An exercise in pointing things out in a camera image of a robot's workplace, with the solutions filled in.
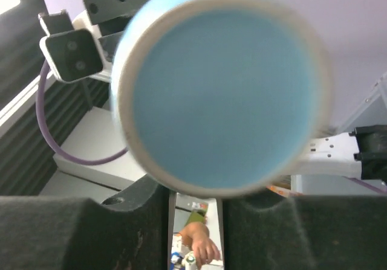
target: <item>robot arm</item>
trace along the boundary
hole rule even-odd
[[[86,10],[73,22],[66,11],[39,16],[47,34],[41,48],[59,81],[72,83],[92,77],[108,82],[112,55],[122,31],[106,34],[104,25],[123,16],[130,19],[148,0],[83,1]],[[386,126],[362,127],[351,133],[311,140],[295,174],[384,180],[386,131]]]

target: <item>black connector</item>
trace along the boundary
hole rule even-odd
[[[38,18],[47,36],[74,30],[70,16],[66,10],[55,14],[40,13]]]
[[[60,80],[65,83],[97,74],[103,69],[94,38],[86,29],[52,34],[45,40],[45,47]]]
[[[357,127],[350,135],[359,147],[354,157],[362,163],[362,179],[387,180],[387,126]]]

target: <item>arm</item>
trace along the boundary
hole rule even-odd
[[[188,246],[195,255],[200,269],[201,265],[210,263],[213,259],[219,260],[218,247],[210,239],[210,233],[205,224],[192,222],[180,232],[182,242]]]

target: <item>metal bracket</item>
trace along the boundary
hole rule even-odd
[[[133,16],[149,0],[83,0],[93,25],[120,16]]]
[[[115,49],[119,44],[122,34],[123,31],[120,31],[119,33],[109,34],[98,39],[105,54],[105,59],[110,63],[113,62]]]

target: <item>light blue cup bottom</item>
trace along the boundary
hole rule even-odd
[[[134,123],[153,160],[181,181],[241,188],[307,142],[315,68],[294,32],[267,16],[203,13],[153,47],[135,81]]]

